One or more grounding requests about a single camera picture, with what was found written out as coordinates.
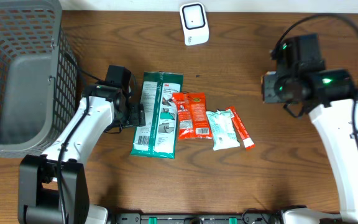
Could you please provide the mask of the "red Nescafe stick sachet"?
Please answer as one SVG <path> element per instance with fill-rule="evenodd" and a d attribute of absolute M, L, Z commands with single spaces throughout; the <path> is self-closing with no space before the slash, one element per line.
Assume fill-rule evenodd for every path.
<path fill-rule="evenodd" d="M 236 111 L 235 107 L 230 106 L 226 108 L 226 111 L 230 112 L 232 123 L 237 131 L 237 133 L 240 135 L 242 142 L 244 144 L 244 147 L 247 150 L 250 150 L 255 147 L 255 144 L 253 140 L 251 139 L 248 131 L 246 130 L 246 127 L 244 126 L 244 123 L 242 122 L 241 118 L 239 117 L 238 112 Z"/>

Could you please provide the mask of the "green white 3M package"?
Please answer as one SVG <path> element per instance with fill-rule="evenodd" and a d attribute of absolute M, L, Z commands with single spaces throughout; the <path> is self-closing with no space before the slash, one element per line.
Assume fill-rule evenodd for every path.
<path fill-rule="evenodd" d="M 144 73 L 140 102 L 144 106 L 145 126 L 135 130 L 131 155 L 175 158 L 177 107 L 172 96 L 181 92 L 182 84 L 180 73 Z"/>

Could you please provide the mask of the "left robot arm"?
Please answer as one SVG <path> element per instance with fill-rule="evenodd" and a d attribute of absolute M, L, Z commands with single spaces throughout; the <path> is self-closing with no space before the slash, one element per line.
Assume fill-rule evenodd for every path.
<path fill-rule="evenodd" d="M 127 88 L 87 86 L 71 121 L 41 155 L 19 166 L 19 223 L 111 223 L 110 211 L 90 204 L 85 165 L 102 133 L 145 125 L 141 103 Z"/>

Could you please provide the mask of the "mint green wet wipes pack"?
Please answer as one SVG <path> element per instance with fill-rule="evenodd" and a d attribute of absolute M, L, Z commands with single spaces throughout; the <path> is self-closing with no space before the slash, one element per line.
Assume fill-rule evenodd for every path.
<path fill-rule="evenodd" d="M 219 110 L 216 112 L 207 111 L 206 115 L 213 134 L 214 151 L 240 146 L 230 112 Z"/>

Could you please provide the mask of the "red Nescafe coffee pack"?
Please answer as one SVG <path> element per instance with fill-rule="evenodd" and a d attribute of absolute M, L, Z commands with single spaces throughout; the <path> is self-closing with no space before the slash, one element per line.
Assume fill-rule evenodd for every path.
<path fill-rule="evenodd" d="M 204 93 L 174 93 L 172 100 L 177 107 L 179 140 L 213 138 L 206 115 Z"/>

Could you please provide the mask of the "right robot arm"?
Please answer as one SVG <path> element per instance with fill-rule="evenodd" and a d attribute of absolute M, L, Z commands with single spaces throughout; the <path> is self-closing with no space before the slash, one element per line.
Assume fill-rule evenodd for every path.
<path fill-rule="evenodd" d="M 346 70 L 323 70 L 292 76 L 267 72 L 262 77 L 265 103 L 301 103 L 328 155 L 340 201 L 338 214 L 307 207 L 283 209 L 273 218 L 280 223 L 358 223 L 358 103 Z"/>

